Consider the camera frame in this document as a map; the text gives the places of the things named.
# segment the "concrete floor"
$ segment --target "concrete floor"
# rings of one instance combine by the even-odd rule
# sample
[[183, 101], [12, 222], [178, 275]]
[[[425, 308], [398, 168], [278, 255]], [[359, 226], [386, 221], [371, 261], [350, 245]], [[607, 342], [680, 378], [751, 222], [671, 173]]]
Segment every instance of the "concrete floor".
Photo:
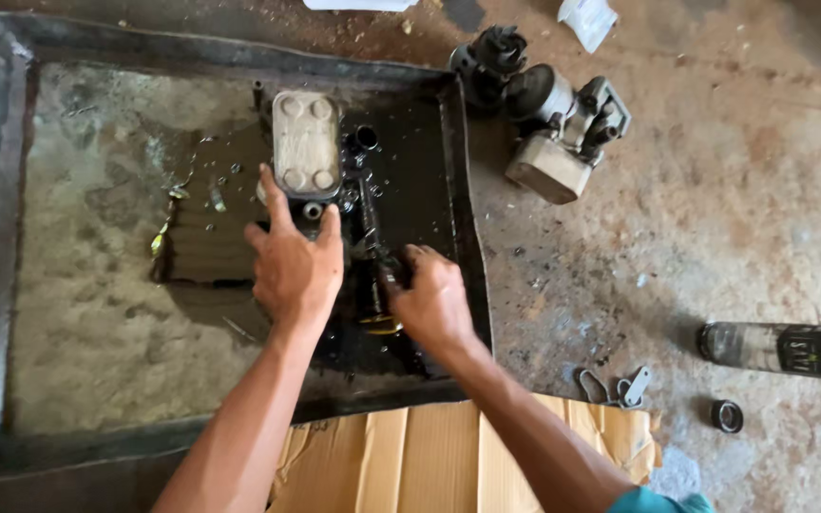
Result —
[[[658, 489], [701, 489], [722, 511], [821, 507], [821, 380], [716, 367], [686, 351], [683, 336], [707, 319], [821, 323], [821, 3], [612, 1], [621, 19], [593, 56], [555, 22], [556, 0], [480, 3], [482, 28], [518, 24], [532, 62], [576, 85], [608, 76], [635, 116], [584, 197], [562, 207], [485, 163], [507, 153], [496, 144], [505, 134], [473, 126], [499, 362], [533, 390], [574, 397], [578, 366], [609, 357], [599, 373], [612, 378], [648, 365], [646, 401], [660, 410], [665, 446]], [[0, 9], [441, 66], [472, 35], [438, 4], [420, 0], [403, 15], [311, 13], [283, 0], [11, 0]], [[742, 433], [705, 425], [700, 411], [713, 397], [744, 407]], [[162, 482], [154, 464], [75, 472], [88, 500], [108, 489], [107, 467], [134, 482], [113, 508], [146, 509]], [[71, 479], [62, 472], [17, 487], [67, 489]], [[6, 495], [0, 508], [17, 504]], [[40, 507], [108, 510], [48, 495], [55, 502]]]

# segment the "rubber ring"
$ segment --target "rubber ring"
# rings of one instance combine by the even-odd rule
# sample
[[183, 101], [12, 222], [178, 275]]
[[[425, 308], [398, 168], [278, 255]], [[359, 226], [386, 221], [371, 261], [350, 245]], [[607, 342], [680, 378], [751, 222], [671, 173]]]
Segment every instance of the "rubber ring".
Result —
[[740, 433], [744, 428], [744, 412], [733, 401], [715, 401], [712, 404], [712, 424], [724, 433]]

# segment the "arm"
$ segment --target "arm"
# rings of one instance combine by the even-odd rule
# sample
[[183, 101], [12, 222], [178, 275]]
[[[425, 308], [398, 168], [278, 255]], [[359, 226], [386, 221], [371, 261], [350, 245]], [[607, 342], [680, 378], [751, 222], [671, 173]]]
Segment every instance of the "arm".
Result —
[[277, 459], [315, 343], [344, 274], [340, 217], [329, 205], [309, 242], [294, 227], [284, 193], [262, 166], [271, 232], [245, 229], [256, 248], [253, 293], [274, 326], [262, 354], [173, 474], [154, 511], [264, 511]]
[[412, 289], [390, 290], [407, 333], [489, 419], [544, 511], [602, 513], [635, 486], [493, 361], [473, 330], [461, 270], [428, 247], [408, 246]]

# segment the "bottle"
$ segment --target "bottle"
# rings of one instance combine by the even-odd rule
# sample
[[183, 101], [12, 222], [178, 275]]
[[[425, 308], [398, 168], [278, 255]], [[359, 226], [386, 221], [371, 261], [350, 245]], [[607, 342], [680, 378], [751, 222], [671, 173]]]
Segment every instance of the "bottle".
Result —
[[698, 343], [705, 359], [721, 365], [821, 378], [821, 326], [713, 322]]

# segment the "man's right hand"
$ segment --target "man's right hand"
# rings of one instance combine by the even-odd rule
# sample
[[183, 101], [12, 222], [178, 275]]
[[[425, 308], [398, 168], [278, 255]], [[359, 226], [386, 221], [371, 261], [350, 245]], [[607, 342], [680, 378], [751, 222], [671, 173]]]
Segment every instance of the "man's right hand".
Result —
[[391, 312], [405, 332], [443, 364], [452, 350], [484, 347], [473, 330], [458, 265], [428, 246], [408, 245], [407, 256], [411, 289], [390, 289]]

